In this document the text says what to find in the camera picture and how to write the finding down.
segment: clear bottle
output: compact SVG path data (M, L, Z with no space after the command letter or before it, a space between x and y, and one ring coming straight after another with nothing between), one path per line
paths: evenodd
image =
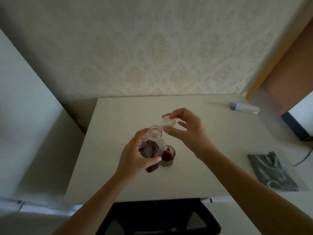
M139 148L140 154L145 158L162 157L165 141L162 138L162 128L157 125L153 125L149 128L148 132L143 135L141 141L142 144ZM159 163L150 166L146 169L147 172L153 172L158 169Z

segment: wooden door frame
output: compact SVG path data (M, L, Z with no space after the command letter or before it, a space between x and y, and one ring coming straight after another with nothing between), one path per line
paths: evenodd
M302 31L308 25L312 18L313 18L313 0L308 0L307 4L300 12L300 14L296 17L295 21L293 22L290 29L286 33L283 43L276 51L276 53L273 55L272 59L268 62L264 70L261 72L260 76L253 83L250 90L245 95L245 98L247 100L252 97L252 95L258 90L262 83L267 79L271 71L283 58L285 53L292 46L295 40L299 37L299 35L302 33Z

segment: white table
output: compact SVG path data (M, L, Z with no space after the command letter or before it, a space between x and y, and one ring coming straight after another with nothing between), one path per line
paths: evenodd
M114 174L123 147L139 129L159 125L161 115L186 107L198 115L211 141L256 178L247 154L276 152L301 191L308 190L258 115L233 111L229 102L248 103L240 94L99 98L65 199L85 203ZM173 166L143 170L117 201L207 198L229 195L213 173L178 139L163 134L176 150Z

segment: cable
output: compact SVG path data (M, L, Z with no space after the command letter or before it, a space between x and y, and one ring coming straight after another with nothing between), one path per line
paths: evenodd
M305 158L303 158L303 160L301 162L299 162L298 164L294 165L295 167L300 165L302 162L304 162L311 154L312 150L307 154L307 156Z

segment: bottle mouth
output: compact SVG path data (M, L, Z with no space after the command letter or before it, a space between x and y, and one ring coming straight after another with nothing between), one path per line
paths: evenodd
M162 128L157 125L153 125L149 128L148 134L152 138L161 138L162 137Z

